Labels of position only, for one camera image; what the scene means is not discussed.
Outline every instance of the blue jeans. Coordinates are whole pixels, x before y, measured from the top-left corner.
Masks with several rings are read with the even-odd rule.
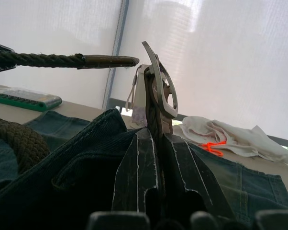
[[[116,109],[91,123],[49,111],[26,125],[45,138],[52,153],[18,176],[12,150],[0,141],[0,229],[84,229],[90,213],[110,210],[116,170],[137,130],[127,131]],[[261,209],[288,208],[280,176],[190,145],[216,176],[240,222],[249,224]]]

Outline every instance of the denim fabric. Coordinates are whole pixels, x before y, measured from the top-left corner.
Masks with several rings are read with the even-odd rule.
[[[250,225],[259,210],[288,209],[288,192],[281,176],[250,170],[189,145],[213,172],[239,222]]]
[[[26,125],[52,153],[18,177],[15,156],[0,141],[0,229],[84,229],[91,212],[110,210],[117,167],[137,130],[127,131],[116,109],[91,123],[49,111]],[[190,146],[216,176],[240,222],[249,224],[261,209],[288,208],[280,176]]]

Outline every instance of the orange cord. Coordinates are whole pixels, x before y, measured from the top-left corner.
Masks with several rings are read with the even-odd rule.
[[[207,144],[202,144],[201,146],[202,147],[206,147],[204,149],[206,151],[212,153],[213,155],[218,156],[218,157],[223,157],[224,154],[221,151],[211,149],[211,146],[213,146],[213,145],[224,145],[224,144],[227,144],[226,140],[221,141],[221,142],[217,142],[217,143],[208,142]]]

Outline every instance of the folded clothing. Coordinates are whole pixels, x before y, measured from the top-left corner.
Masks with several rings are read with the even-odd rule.
[[[173,126],[173,132],[197,145],[226,141],[226,144],[213,148],[230,150],[243,157],[260,156],[288,164],[288,150],[271,140],[258,126],[245,129],[200,116],[188,116],[182,124]]]
[[[52,153],[18,176],[12,150],[0,140],[0,181],[6,181],[0,186],[0,229],[84,229],[90,213],[110,210],[117,168],[138,130],[127,131],[116,109],[91,123],[48,111],[26,125]],[[216,176],[238,221],[249,225],[256,211],[288,209],[280,176],[190,146]]]

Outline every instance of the white cloth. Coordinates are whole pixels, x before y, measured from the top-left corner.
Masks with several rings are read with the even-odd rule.
[[[173,126],[173,132],[195,144],[226,140],[227,144],[212,147],[227,149],[243,157],[260,156],[288,164],[288,150],[272,141],[258,126],[244,129],[217,120],[189,116],[183,119],[182,124]]]

